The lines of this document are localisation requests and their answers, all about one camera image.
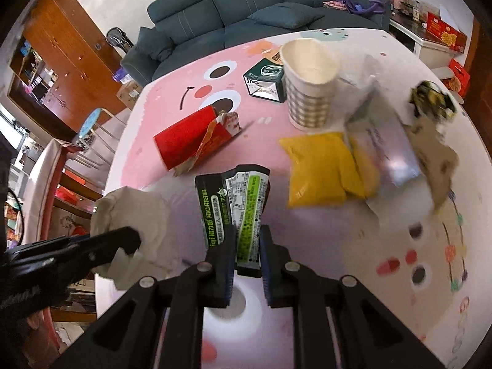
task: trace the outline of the gray sofa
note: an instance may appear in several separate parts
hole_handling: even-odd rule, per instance
[[[147,8],[155,28],[141,28],[135,46],[121,65],[142,86],[194,60],[264,37],[308,29],[363,27],[388,30],[390,1],[385,14],[367,18],[323,8],[330,0],[156,0]],[[319,19],[296,29],[268,26],[250,15],[278,3],[314,7]],[[356,0],[363,8],[369,0]]]

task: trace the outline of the pink table surface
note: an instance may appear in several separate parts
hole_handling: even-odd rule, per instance
[[[406,123],[412,120],[407,103],[410,89],[422,80],[442,85],[409,50],[379,30],[292,33],[223,50],[144,88],[122,135],[106,191],[127,185],[159,192],[173,207],[180,256],[196,263],[205,256],[205,246],[194,177],[238,164],[266,166],[271,170],[272,188],[262,223],[270,226],[274,242],[286,246],[294,260],[319,275],[358,277],[445,365],[462,367],[492,323],[492,282],[485,277],[492,266],[487,209],[492,206],[492,166],[483,143],[458,108],[446,131],[446,143],[461,160],[453,178],[456,197],[439,216],[422,222],[422,236],[417,240],[409,232],[379,234],[375,216],[361,202],[338,208],[287,209],[290,161],[278,140],[301,132],[290,124],[286,104],[251,97],[242,76],[262,58],[262,50],[298,37],[326,42],[340,56],[345,73],[356,72],[366,55],[375,58],[381,65],[384,93]],[[173,177],[158,155],[153,136],[221,99],[232,101],[244,130],[191,173]],[[452,262],[445,254],[449,245],[456,246],[459,256]],[[409,251],[417,254],[411,264],[405,263]],[[378,274],[377,268],[389,258],[398,259],[399,270]],[[411,282],[415,265],[427,270],[419,287]],[[235,286],[246,300],[242,315],[224,320],[205,311],[204,339],[217,350],[217,358],[203,367],[293,367],[291,310],[268,308],[261,280],[236,276]],[[121,295],[112,281],[99,277],[96,290],[98,314]]]

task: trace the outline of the paper cup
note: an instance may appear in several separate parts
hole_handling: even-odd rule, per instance
[[[316,39],[296,39],[282,46],[287,105],[297,128],[321,128],[330,116],[340,62]]]

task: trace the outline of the crumpled paper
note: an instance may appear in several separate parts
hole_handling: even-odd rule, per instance
[[[110,264],[93,269],[114,281],[117,290],[127,290],[143,276],[163,280],[178,263],[176,234],[172,227],[171,206],[159,194],[122,187],[95,204],[90,235],[130,226],[140,235],[141,245],[134,254],[116,251]]]

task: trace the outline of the yellow packet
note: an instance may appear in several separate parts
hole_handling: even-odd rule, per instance
[[[347,194],[365,198],[361,178],[343,133],[280,140],[292,162],[288,206],[342,204]]]

